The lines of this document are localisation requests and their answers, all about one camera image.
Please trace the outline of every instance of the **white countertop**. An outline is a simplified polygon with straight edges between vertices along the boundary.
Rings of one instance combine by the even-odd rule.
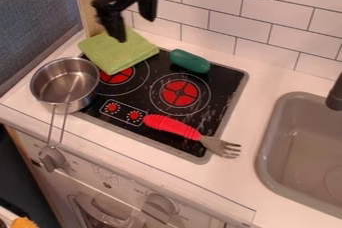
[[[271,192],[260,182],[254,170],[255,156],[277,99],[283,94],[293,91],[305,91],[325,96],[331,89],[333,81],[200,48],[146,32],[139,31],[139,33],[162,48],[184,49],[210,61],[244,70],[249,74],[249,81],[222,135],[222,139],[226,141],[243,145],[242,156],[236,160],[213,156],[209,163],[196,165],[75,116],[68,117],[66,127],[68,132],[96,142],[103,146],[103,149],[107,148],[123,156],[136,159],[140,163],[190,181],[254,209],[256,216],[253,223],[257,226],[263,228],[341,227],[342,220]],[[75,42],[82,38],[81,33],[75,35],[45,62],[58,57],[79,55],[80,50]],[[51,114],[30,94],[29,81],[32,73],[0,98],[0,121],[27,133],[46,137],[46,123],[49,122]],[[24,114],[44,121],[45,124],[40,126],[35,122],[28,122],[29,119]],[[104,152],[103,149],[94,151],[93,154],[101,156],[103,161],[113,161],[110,160],[109,151]],[[151,176],[151,181],[158,179],[153,172],[145,172],[144,176],[145,178]]]

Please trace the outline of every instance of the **green sponge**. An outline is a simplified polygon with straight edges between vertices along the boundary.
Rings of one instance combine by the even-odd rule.
[[[159,48],[126,28],[127,41],[120,43],[107,32],[90,37],[78,44],[87,57],[108,75],[125,70],[159,53]]]

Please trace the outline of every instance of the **sink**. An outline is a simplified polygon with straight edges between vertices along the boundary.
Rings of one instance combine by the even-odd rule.
[[[325,98],[293,92],[276,103],[256,158],[273,192],[342,218],[342,112]]]

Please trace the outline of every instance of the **wall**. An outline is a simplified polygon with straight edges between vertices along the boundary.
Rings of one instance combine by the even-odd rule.
[[[342,0],[160,0],[158,19],[133,27],[335,79],[342,71]]]

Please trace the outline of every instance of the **oven knob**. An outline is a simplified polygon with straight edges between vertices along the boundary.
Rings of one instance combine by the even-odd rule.
[[[52,173],[57,168],[64,168],[66,158],[56,148],[44,146],[39,152],[39,159],[44,164],[45,169]]]
[[[167,224],[170,218],[177,214],[176,207],[171,200],[156,193],[148,196],[142,211],[164,224]]]

